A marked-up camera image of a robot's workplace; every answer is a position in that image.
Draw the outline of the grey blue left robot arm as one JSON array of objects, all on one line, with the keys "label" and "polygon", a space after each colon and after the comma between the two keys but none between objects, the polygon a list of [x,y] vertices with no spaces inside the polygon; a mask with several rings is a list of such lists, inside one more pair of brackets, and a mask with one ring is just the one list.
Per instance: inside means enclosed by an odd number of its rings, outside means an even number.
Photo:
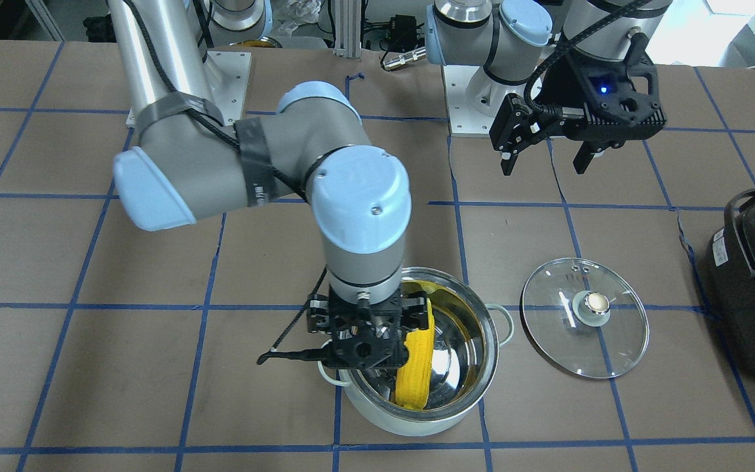
[{"label": "grey blue left robot arm", "polygon": [[583,174],[608,149],[665,128],[658,71],[647,47],[669,1],[435,1],[427,59],[476,66],[477,108],[509,176],[528,147],[579,142]]}]

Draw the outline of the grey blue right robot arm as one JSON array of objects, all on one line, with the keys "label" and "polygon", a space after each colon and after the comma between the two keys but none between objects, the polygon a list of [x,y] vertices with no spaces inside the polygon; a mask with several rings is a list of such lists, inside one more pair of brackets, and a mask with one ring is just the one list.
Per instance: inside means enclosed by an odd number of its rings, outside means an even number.
[{"label": "grey blue right robot arm", "polygon": [[182,1],[111,1],[115,37],[134,98],[137,146],[117,155],[113,180],[128,217],[156,232],[288,194],[311,207],[324,251],[321,281],[298,317],[330,341],[268,359],[336,370],[404,368],[428,352],[414,341],[433,325],[425,294],[402,295],[412,202],[404,165],[369,141],[338,87],[300,83],[272,115],[228,122]]}]

